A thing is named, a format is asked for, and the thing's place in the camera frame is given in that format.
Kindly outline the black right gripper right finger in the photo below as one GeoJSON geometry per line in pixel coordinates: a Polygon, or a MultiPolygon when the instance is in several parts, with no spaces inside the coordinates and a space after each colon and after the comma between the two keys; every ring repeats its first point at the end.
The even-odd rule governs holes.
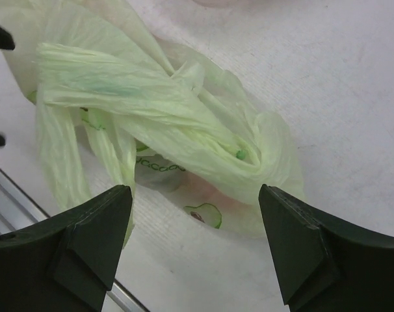
{"type": "Polygon", "coordinates": [[[263,185],[259,205],[291,311],[394,311],[394,237],[263,185]]]}

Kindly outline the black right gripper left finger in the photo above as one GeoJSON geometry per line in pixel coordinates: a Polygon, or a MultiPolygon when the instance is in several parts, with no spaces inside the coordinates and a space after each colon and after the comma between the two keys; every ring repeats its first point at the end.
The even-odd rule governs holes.
{"type": "Polygon", "coordinates": [[[0,235],[0,311],[101,311],[131,214],[116,185],[72,209],[0,235]]]}

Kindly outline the light green plastic bag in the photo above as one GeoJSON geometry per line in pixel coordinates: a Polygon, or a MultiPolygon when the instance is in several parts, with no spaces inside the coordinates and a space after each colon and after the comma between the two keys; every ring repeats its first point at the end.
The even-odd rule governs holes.
{"type": "Polygon", "coordinates": [[[114,183],[157,190],[212,228],[264,237],[262,185],[304,199],[283,118],[259,112],[205,55],[152,35],[127,1],[0,1],[0,25],[14,39],[3,54],[36,107],[39,160],[60,208],[92,197],[80,131],[114,183]],[[196,199],[188,173],[246,207],[196,199]]]}

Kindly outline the peach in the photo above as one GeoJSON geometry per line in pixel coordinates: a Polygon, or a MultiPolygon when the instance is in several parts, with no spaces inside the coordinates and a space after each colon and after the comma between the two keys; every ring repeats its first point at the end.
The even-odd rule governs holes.
{"type": "Polygon", "coordinates": [[[246,205],[240,201],[223,194],[208,181],[191,173],[187,174],[185,187],[187,192],[192,194],[196,199],[216,205],[218,208],[222,208],[227,211],[246,207],[246,205]]]}

